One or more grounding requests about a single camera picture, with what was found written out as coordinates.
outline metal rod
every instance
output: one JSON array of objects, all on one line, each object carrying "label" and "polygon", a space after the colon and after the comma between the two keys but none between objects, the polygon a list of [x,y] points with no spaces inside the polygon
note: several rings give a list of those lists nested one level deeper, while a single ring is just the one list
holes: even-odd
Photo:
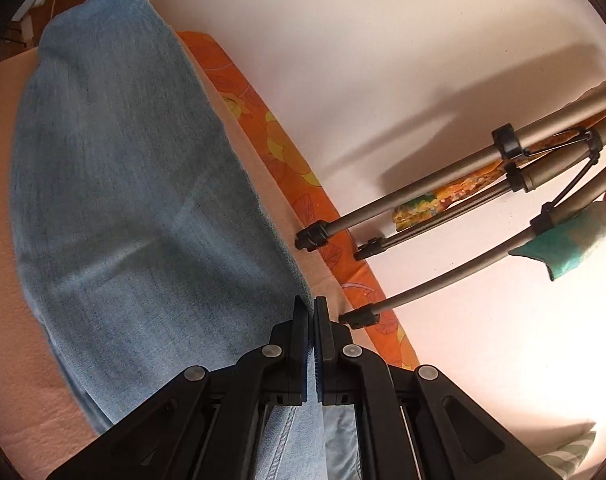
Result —
[{"label": "metal rod", "polygon": [[[557,207],[550,211],[552,220],[555,225],[563,223],[564,221],[572,218],[574,215],[579,213],[581,210],[586,208],[590,203],[597,199],[601,194],[606,191],[606,167],[603,168],[592,180],[590,180],[585,186],[579,189],[576,193],[568,197],[567,200],[561,202]],[[371,310],[374,314],[380,314],[385,310],[396,308],[397,306],[409,303],[410,301],[417,300],[431,294],[441,288],[456,283],[463,278],[467,278],[469,275],[478,272],[479,270],[485,269],[497,261],[507,256],[508,251],[515,249],[524,243],[534,238],[534,232],[531,227],[521,231],[519,234],[509,238],[497,247],[490,249],[489,251],[477,256],[476,258],[468,261],[467,263],[456,267],[455,269],[449,270],[444,274],[429,280],[428,282],[422,283],[421,285],[410,288],[387,298],[387,300],[379,301],[370,305]]]},{"label": "metal rod", "polygon": [[562,142],[561,144],[558,144],[557,146],[549,146],[547,148],[543,148],[542,150],[537,150],[535,152],[533,152],[529,149],[523,150],[523,155],[525,155],[525,156],[542,155],[542,153],[553,152],[554,150],[558,150],[559,148],[564,148],[566,146],[569,146],[570,144],[584,142],[584,140],[589,139],[589,137],[590,137],[590,134],[586,134],[586,133],[582,132],[582,133],[578,134],[576,137],[573,137],[572,139],[567,140],[566,142]]},{"label": "metal rod", "polygon": [[495,248],[490,249],[480,256],[477,256],[463,265],[456,267],[455,269],[449,270],[448,272],[445,272],[444,274],[437,276],[428,282],[410,288],[409,290],[401,292],[396,296],[387,298],[387,300],[372,304],[372,312],[374,314],[380,314],[385,310],[390,310],[392,308],[396,308],[397,306],[418,300],[419,298],[432,294],[445,286],[456,283],[463,278],[467,278],[471,274],[485,269],[486,267],[489,267],[490,265],[503,259],[507,256],[508,251],[522,246],[524,243],[529,242],[533,238],[534,231],[532,231],[531,227],[528,227],[519,234],[509,238],[509,240],[504,241],[502,244],[497,245]]},{"label": "metal rod", "polygon": [[[592,126],[591,130],[600,134],[605,145],[606,117]],[[583,142],[580,144],[571,142],[562,148],[557,148],[553,153],[549,153],[531,162],[528,166],[525,166],[521,170],[523,180],[526,184],[526,192],[536,189],[542,184],[550,181],[555,176],[569,170],[584,160],[589,154],[590,150],[586,144]],[[509,183],[506,180],[503,180],[498,184],[494,184],[494,186],[488,189],[480,191],[469,199],[446,209],[438,215],[417,224],[416,226],[412,226],[388,238],[379,238],[377,243],[381,247],[382,251],[385,251],[390,247],[394,247],[401,242],[410,240],[411,238],[434,229],[436,226],[442,225],[445,222],[457,218],[460,215],[479,207],[480,205],[490,202],[509,190]],[[360,250],[354,255],[355,259],[357,260],[365,259],[368,256],[371,256],[371,254],[366,254],[365,251],[362,253]]]},{"label": "metal rod", "polygon": [[584,97],[567,104],[544,118],[519,128],[515,133],[523,148],[545,140],[548,137],[567,130],[606,110],[606,81],[593,88]]},{"label": "metal rod", "polygon": [[586,176],[587,172],[590,171],[590,168],[592,168],[596,163],[597,160],[592,158],[590,162],[588,162],[588,164],[582,167],[581,171],[579,171],[570,181],[570,183],[563,188],[561,193],[559,193],[557,197],[552,202],[550,202],[550,207],[558,205],[558,203],[566,197],[566,195],[573,189],[574,186],[576,186],[576,184],[581,181],[581,179],[583,179],[584,176]]},{"label": "metal rod", "polygon": [[[516,131],[516,135],[523,148],[531,145],[580,123],[583,120],[606,109],[606,81],[586,96],[557,110],[556,112],[534,121]],[[472,155],[435,171],[408,186],[397,189],[374,202],[356,209],[324,226],[329,237],[344,229],[353,227],[361,222],[378,216],[396,206],[408,202],[418,196],[426,194],[433,189],[446,186],[453,180],[462,178],[469,173],[496,162],[501,158],[495,146],[488,146]]]},{"label": "metal rod", "polygon": [[356,209],[336,219],[334,222],[330,222],[325,230],[328,235],[333,236],[344,229],[365,222],[413,198],[429,193],[433,189],[446,186],[446,184],[451,183],[453,180],[462,178],[473,171],[480,170],[499,160],[499,158],[501,158],[501,155],[496,147],[488,146],[477,153],[456,161],[454,164],[446,166],[442,170],[435,171],[408,186],[397,189],[389,195],[385,195],[368,205]]},{"label": "metal rod", "polygon": [[458,204],[455,204],[450,208],[447,208],[445,211],[442,211],[441,213],[433,216],[432,218],[429,218],[408,229],[404,229],[403,231],[398,232],[387,238],[381,238],[379,240],[379,244],[381,245],[381,248],[383,250],[387,250],[390,247],[394,247],[404,241],[410,240],[411,238],[428,232],[439,225],[445,224],[445,222],[449,222],[450,220],[458,218],[464,213],[472,211],[472,209],[486,204],[491,200],[500,197],[501,195],[504,195],[509,190],[510,184],[507,182],[507,180],[502,180],[501,182],[494,184],[494,186],[488,187],[487,189],[483,189],[480,192],[476,193],[474,196],[471,196],[470,198],[459,202]]}]

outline black clamp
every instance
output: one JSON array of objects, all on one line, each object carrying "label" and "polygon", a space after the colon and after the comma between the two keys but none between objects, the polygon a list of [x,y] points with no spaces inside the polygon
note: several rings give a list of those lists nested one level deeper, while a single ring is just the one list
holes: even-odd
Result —
[{"label": "black clamp", "polygon": [[576,174],[576,176],[567,186],[564,187],[563,191],[561,191],[561,193],[559,193],[552,202],[545,202],[541,206],[541,214],[530,220],[530,227],[537,236],[543,234],[545,231],[549,231],[554,227],[554,222],[552,221],[550,212],[555,208],[555,206],[558,205],[559,202],[561,202],[561,200],[565,198],[573,187],[576,186],[576,184],[578,184],[584,176],[586,176],[586,173],[590,170],[590,168],[599,162],[601,151],[603,149],[603,139],[601,138],[599,132],[595,130],[584,130],[581,132],[581,136],[581,140],[587,144],[589,150],[589,160],[583,169]]},{"label": "black clamp", "polygon": [[514,163],[514,159],[522,156],[524,150],[519,142],[519,138],[516,136],[512,124],[507,123],[494,130],[492,132],[492,138],[494,139],[496,149],[501,153],[501,158],[507,161],[504,165],[504,170],[506,170],[506,177],[510,184],[510,189],[515,193],[525,189],[523,174]]},{"label": "black clamp", "polygon": [[358,262],[375,254],[384,253],[386,249],[381,245],[382,240],[381,237],[371,238],[366,244],[359,246],[359,249],[354,253],[354,259]]},{"label": "black clamp", "polygon": [[372,310],[373,305],[373,303],[368,303],[354,310],[344,312],[339,316],[339,323],[350,325],[352,330],[376,325],[376,323],[381,321],[381,314],[374,313]]},{"label": "black clamp", "polygon": [[523,155],[523,148],[519,142],[519,138],[516,136],[512,124],[507,123],[494,130],[492,132],[492,138],[494,139],[494,145],[501,153],[501,158],[503,160],[514,160],[518,156]]},{"label": "black clamp", "polygon": [[294,245],[297,249],[307,249],[308,252],[316,251],[319,247],[327,245],[330,239],[326,227],[329,223],[325,220],[318,220],[312,225],[297,233]]}]

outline teal cloth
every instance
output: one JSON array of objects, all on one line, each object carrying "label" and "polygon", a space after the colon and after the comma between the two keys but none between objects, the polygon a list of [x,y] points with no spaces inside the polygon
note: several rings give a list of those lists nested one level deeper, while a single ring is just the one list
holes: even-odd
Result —
[{"label": "teal cloth", "polygon": [[570,220],[509,251],[548,266],[552,281],[579,266],[606,237],[606,202],[592,202]]}]

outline tripod leg lock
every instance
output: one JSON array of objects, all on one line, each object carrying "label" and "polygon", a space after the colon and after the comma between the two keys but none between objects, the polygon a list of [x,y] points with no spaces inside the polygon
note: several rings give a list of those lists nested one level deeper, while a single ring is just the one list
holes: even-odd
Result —
[{"label": "tripod leg lock", "polygon": [[507,123],[492,132],[494,145],[501,153],[503,160],[512,160],[523,155],[523,148],[516,136],[512,124]]},{"label": "tripod leg lock", "polygon": [[328,222],[318,220],[312,225],[306,227],[297,233],[297,238],[294,245],[297,249],[307,249],[308,252],[316,251],[319,247],[327,245],[330,235],[327,233],[326,227]]},{"label": "tripod leg lock", "polygon": [[359,247],[359,250],[354,253],[354,259],[356,261],[365,260],[375,254],[384,253],[386,249],[381,245],[382,238],[372,238],[368,240],[368,243]]},{"label": "tripod leg lock", "polygon": [[371,303],[339,316],[339,323],[348,324],[353,330],[376,325],[380,320],[381,314],[372,311]]}]

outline striped fabric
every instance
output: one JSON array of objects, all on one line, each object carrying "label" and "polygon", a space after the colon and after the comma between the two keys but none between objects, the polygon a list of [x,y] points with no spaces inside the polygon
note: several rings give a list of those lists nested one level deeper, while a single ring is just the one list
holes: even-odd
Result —
[{"label": "striped fabric", "polygon": [[595,436],[596,432],[591,431],[578,440],[565,444],[552,453],[541,455],[539,458],[563,480],[567,480],[586,458],[594,444]]}]

